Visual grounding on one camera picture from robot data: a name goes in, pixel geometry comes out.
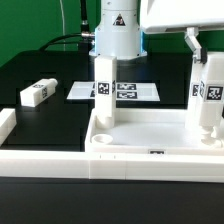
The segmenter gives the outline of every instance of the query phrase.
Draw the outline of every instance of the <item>white plastic tray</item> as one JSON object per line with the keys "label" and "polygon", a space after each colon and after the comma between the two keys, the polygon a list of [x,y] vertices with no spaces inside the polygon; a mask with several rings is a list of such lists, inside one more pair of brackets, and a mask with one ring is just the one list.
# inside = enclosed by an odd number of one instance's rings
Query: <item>white plastic tray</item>
{"label": "white plastic tray", "polygon": [[[89,122],[85,141],[86,152],[138,153],[167,155],[224,156],[223,147],[201,143],[198,133],[185,128],[185,110],[116,109],[115,126],[98,129],[95,110]],[[93,136],[109,135],[110,144],[95,144]],[[213,137],[223,142],[224,122],[216,128]]]}

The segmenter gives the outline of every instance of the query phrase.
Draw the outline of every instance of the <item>white block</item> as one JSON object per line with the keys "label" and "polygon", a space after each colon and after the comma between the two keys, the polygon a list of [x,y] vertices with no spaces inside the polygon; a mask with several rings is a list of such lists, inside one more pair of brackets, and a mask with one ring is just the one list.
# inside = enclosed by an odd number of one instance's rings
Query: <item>white block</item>
{"label": "white block", "polygon": [[56,79],[41,79],[20,92],[22,106],[35,107],[55,93]]}
{"label": "white block", "polygon": [[195,128],[195,108],[199,92],[199,84],[202,75],[203,64],[192,63],[191,82],[189,88],[188,107],[185,127],[189,130]]}
{"label": "white block", "polygon": [[89,155],[80,152],[0,150],[0,176],[89,178]]}
{"label": "white block", "polygon": [[15,109],[3,109],[0,113],[0,146],[16,126]]}
{"label": "white block", "polygon": [[195,121],[200,126],[219,126],[224,100],[224,53],[209,53],[201,72]]}
{"label": "white block", "polygon": [[127,155],[127,180],[224,181],[223,156]]}
{"label": "white block", "polygon": [[99,56],[95,59],[95,108],[97,113],[96,125],[99,128],[112,128],[114,126],[116,75],[116,57]]}

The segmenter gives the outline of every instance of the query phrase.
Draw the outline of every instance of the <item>label sticker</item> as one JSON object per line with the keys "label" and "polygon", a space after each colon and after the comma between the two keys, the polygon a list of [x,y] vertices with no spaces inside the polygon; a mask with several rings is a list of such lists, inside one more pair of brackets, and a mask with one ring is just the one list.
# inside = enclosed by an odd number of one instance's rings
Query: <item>label sticker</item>
{"label": "label sticker", "polygon": [[117,92],[118,99],[138,99],[137,92]]}
{"label": "label sticker", "polygon": [[198,95],[199,90],[199,84],[193,84],[192,85],[192,96],[195,97]]}
{"label": "label sticker", "polygon": [[202,98],[204,97],[204,92],[205,92],[205,84],[203,82],[201,82],[200,95],[201,95]]}
{"label": "label sticker", "polygon": [[110,84],[107,82],[98,82],[98,94],[109,95]]}
{"label": "label sticker", "polygon": [[136,84],[118,84],[117,90],[137,90]]}
{"label": "label sticker", "polygon": [[222,99],[223,87],[208,86],[207,100],[218,101]]}
{"label": "label sticker", "polygon": [[47,97],[47,88],[46,87],[44,89],[42,89],[42,96],[43,96],[43,98]]}
{"label": "label sticker", "polygon": [[113,83],[112,83],[112,93],[114,93],[115,90],[116,90],[116,82],[114,80]]}
{"label": "label sticker", "polygon": [[121,16],[121,14],[118,15],[117,19],[114,21],[114,26],[126,26],[125,22]]}
{"label": "label sticker", "polygon": [[165,154],[165,151],[150,151],[149,153],[154,155],[163,155]]}
{"label": "label sticker", "polygon": [[36,84],[36,85],[34,85],[33,87],[34,87],[34,88],[42,88],[42,87],[44,87],[44,85]]}

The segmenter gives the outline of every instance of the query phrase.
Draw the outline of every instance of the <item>white foam block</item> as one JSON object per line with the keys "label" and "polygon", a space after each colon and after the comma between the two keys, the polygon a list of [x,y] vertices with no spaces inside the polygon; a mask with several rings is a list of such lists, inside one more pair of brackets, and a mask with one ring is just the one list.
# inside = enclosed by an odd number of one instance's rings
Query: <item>white foam block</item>
{"label": "white foam block", "polygon": [[35,107],[55,93],[56,79],[41,79],[20,92],[22,106]]}
{"label": "white foam block", "polygon": [[0,146],[16,126],[15,109],[3,109],[0,113]]}
{"label": "white foam block", "polygon": [[99,56],[95,59],[95,108],[99,128],[114,126],[116,76],[116,57]]}
{"label": "white foam block", "polygon": [[208,61],[201,72],[195,119],[200,126],[219,126],[224,100],[224,53],[208,53]]}

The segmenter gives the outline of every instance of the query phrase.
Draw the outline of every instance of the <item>white platform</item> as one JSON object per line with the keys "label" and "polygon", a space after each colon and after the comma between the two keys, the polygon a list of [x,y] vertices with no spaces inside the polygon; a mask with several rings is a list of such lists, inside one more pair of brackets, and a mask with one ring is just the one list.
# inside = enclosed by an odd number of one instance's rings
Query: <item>white platform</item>
{"label": "white platform", "polygon": [[[123,90],[118,90],[116,88],[116,95],[118,96],[119,93],[136,93],[137,98],[127,98],[126,97],[117,97],[117,100],[119,101],[160,101],[159,94],[156,88],[155,83],[123,83],[123,82],[118,82],[117,86],[119,84],[125,84],[125,85],[131,85],[134,84],[136,85],[135,90],[130,90],[130,89],[123,89]],[[67,99],[68,100],[85,100],[85,99],[94,99],[94,95],[91,93],[94,93],[95,88],[93,87],[94,82],[74,82],[72,85],[72,88],[68,94]]]}
{"label": "white platform", "polygon": [[[185,129],[185,110],[116,109],[116,123],[112,129],[95,126],[96,114],[92,111],[86,136],[86,152],[153,153],[168,155],[223,155],[224,148],[203,144],[198,133]],[[112,143],[93,144],[94,135],[106,134]],[[213,137],[224,137],[224,122]]]}

